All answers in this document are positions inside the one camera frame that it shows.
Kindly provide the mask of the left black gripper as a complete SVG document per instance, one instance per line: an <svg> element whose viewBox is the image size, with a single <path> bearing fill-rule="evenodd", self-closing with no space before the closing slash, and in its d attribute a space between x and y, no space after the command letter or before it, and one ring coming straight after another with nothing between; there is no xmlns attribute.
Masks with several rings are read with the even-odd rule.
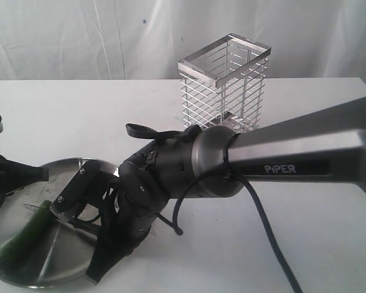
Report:
<svg viewBox="0 0 366 293"><path fill-rule="evenodd" d="M49 181L49 169L10 161L0 154L0 196L23 189L32 183Z"/></svg>

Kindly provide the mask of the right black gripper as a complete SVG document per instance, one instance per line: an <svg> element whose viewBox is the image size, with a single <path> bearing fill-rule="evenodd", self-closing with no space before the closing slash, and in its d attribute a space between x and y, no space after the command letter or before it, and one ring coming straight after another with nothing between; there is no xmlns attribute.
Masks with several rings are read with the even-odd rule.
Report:
<svg viewBox="0 0 366 293"><path fill-rule="evenodd" d="M109 181L101 209L98 234L87 277L103 277L138 247L150 232L153 214L131 200L119 179Z"/></svg>

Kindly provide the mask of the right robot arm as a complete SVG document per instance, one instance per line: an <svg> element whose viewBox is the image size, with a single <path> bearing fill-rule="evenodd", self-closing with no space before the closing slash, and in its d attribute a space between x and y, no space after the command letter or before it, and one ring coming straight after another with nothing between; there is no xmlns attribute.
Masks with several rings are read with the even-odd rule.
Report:
<svg viewBox="0 0 366 293"><path fill-rule="evenodd" d="M102 227L86 271L94 283L147 237L170 199L175 233L184 198L227 198L253 181L352 183L366 193L366 97L239 134L225 126L157 132L107 188Z"/></svg>

